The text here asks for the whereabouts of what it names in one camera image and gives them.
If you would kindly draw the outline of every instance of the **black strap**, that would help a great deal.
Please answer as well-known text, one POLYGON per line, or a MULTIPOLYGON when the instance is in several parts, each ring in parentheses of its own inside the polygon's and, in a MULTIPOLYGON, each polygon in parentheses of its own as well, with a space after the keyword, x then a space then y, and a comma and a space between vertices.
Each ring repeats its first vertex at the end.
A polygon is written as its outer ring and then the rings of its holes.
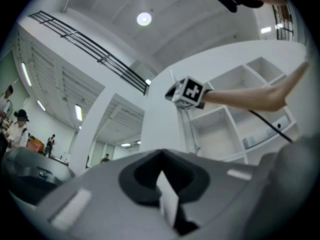
POLYGON ((24 135, 24 133, 25 133, 27 130, 28 130, 27 128, 24 128, 24 129, 23 129, 22 134, 21 134, 21 137, 24 135))

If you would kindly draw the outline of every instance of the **fluorescent light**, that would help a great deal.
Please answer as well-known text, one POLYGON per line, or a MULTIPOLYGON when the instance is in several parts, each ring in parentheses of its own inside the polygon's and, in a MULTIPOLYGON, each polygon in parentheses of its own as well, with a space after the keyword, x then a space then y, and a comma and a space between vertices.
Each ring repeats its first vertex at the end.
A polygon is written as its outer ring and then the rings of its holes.
POLYGON ((265 27, 265 28, 261 28, 261 33, 264 34, 264 33, 268 33, 271 31, 271 27, 268 26, 268 27, 265 27))
POLYGON ((28 82, 28 85, 31 86, 31 82, 30 82, 30 79, 29 79, 29 76, 27 73, 26 65, 23 62, 21 63, 21 67, 22 67, 22 71, 24 73, 24 77, 25 77, 26 81, 28 82))
POLYGON ((138 22, 140 26, 148 26, 151 21, 152 17, 148 12, 142 12, 138 15, 138 17, 136 17, 136 22, 138 22))
POLYGON ((79 121, 82 121, 82 109, 79 105, 75 104, 75 114, 76 114, 76 118, 79 121))
POLYGON ((46 111, 45 107, 41 104, 41 102, 39 100, 37 102, 38 102, 39 106, 43 109, 43 111, 46 111))
POLYGON ((278 30, 278 29, 282 29, 284 27, 284 25, 282 23, 279 23, 277 25, 275 25, 275 29, 278 30))

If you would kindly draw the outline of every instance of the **forearm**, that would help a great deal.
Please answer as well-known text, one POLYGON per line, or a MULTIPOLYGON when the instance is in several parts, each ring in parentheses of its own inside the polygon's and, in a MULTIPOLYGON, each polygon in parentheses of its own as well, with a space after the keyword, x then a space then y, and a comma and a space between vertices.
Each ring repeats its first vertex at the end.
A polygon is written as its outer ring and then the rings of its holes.
POLYGON ((204 102, 217 103, 245 110, 277 111, 285 104, 275 101, 275 88, 211 91, 202 98, 204 102))
POLYGON ((255 89, 211 91, 203 96, 202 101, 223 104, 245 110, 278 111, 286 105, 286 96, 302 78, 308 65, 308 62, 303 62, 292 74, 276 86, 255 89))
POLYGON ((292 89, 297 85, 302 76, 305 74, 309 63, 304 61, 297 67, 295 71, 293 71, 290 75, 288 75, 283 81, 281 81, 278 85, 275 86, 276 95, 285 99, 287 95, 292 91, 292 89))

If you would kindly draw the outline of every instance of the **white ceiling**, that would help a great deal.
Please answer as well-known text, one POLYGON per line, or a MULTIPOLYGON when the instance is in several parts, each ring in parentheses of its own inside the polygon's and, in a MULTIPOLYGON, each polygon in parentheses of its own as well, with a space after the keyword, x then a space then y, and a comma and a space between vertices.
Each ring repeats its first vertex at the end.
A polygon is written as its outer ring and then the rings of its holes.
POLYGON ((139 47, 164 70, 191 55, 217 46, 259 39, 252 9, 229 12, 217 0, 69 0, 68 7, 113 32, 128 46, 139 47), (137 24, 141 12, 152 15, 137 24))
MULTIPOLYGON (((234 14, 217 0, 69 0, 67 7, 89 18, 92 29, 94 24, 101 25, 106 29, 106 38, 112 34, 121 40, 127 46, 124 51, 134 51, 137 61, 133 70, 150 78, 207 49, 259 38, 253 10, 242 7, 234 14), (137 24, 141 12, 152 15, 149 26, 137 24)), ((21 29, 18 32, 15 60, 17 66, 27 62, 33 82, 32 89, 27 88, 29 94, 40 100, 50 115, 79 130, 75 104, 82 107, 85 118, 103 86, 28 33, 21 29)), ((140 139, 143 117, 143 111, 115 95, 96 137, 113 145, 135 143, 140 139)))
MULTIPOLYGON (((78 131, 82 122, 76 117, 75 104, 81 106, 85 119, 104 87, 21 28, 13 54, 17 67, 21 62, 27 65, 32 81, 32 88, 26 86, 29 94, 41 101, 46 113, 78 131)), ((112 145, 139 141, 143 118, 143 111, 116 94, 103 115, 96 138, 112 145)))

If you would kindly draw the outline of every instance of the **railing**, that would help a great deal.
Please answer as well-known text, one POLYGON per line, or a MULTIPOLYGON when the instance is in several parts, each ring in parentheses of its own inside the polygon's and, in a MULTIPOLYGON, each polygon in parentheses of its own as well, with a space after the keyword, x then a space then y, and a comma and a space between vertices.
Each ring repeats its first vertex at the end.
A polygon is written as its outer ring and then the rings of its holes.
POLYGON ((294 27, 292 15, 287 5, 273 5, 275 19, 276 38, 278 40, 293 41, 294 27))
POLYGON ((112 53, 108 52, 83 33, 44 11, 36 12, 29 15, 29 17, 48 27, 59 34, 61 38, 68 40, 70 43, 95 58, 98 63, 103 64, 108 69, 119 75, 122 79, 142 92, 143 95, 147 93, 148 84, 139 75, 112 55, 112 53))

